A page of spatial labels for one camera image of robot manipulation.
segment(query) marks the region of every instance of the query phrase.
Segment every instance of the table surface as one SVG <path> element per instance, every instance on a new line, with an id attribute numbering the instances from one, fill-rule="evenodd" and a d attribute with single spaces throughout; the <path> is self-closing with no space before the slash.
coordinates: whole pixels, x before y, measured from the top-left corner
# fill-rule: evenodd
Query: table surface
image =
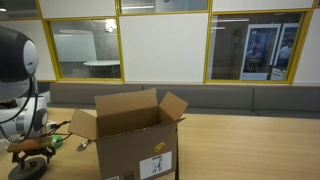
<path id="1" fill-rule="evenodd" d="M 83 63 L 87 66 L 114 66 L 120 65 L 120 60 L 96 60 Z"/>
<path id="2" fill-rule="evenodd" d="M 49 108 L 49 120 L 70 120 L 73 109 Z M 320 179 L 320 121 L 271 117 L 184 114 L 179 123 L 182 180 Z M 67 132 L 63 126 L 61 133 Z M 57 149 L 42 180 L 100 179 L 95 144 L 72 135 Z M 0 152 L 0 179 L 16 166 Z M 174 173 L 159 178 L 174 179 Z"/>

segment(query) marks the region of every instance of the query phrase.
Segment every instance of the cardboard box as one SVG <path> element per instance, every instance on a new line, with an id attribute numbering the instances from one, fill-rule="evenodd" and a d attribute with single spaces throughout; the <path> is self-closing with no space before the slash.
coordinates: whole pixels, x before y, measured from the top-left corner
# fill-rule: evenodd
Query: cardboard box
<path id="1" fill-rule="evenodd" d="M 97 117 L 75 110 L 69 132 L 96 142 L 103 180 L 154 179 L 175 171 L 177 123 L 187 103 L 156 90 L 95 97 Z"/>

